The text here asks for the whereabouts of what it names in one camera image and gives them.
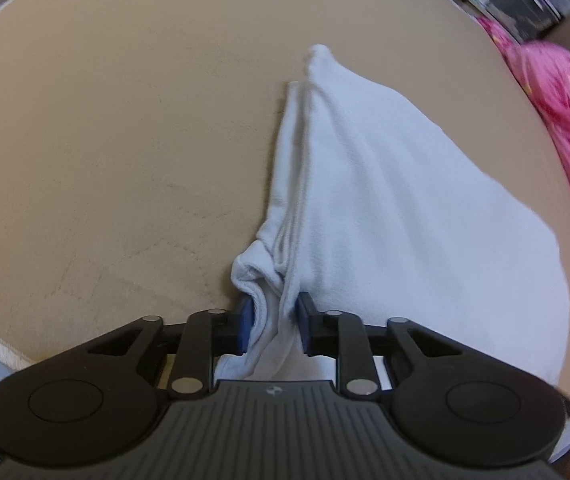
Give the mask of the white small garment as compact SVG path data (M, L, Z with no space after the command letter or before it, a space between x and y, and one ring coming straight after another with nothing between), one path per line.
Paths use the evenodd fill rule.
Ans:
M570 295L554 232L396 90L314 46L287 89L267 216L232 266L253 298L220 379L331 379L295 302L370 325L407 318L557 384Z

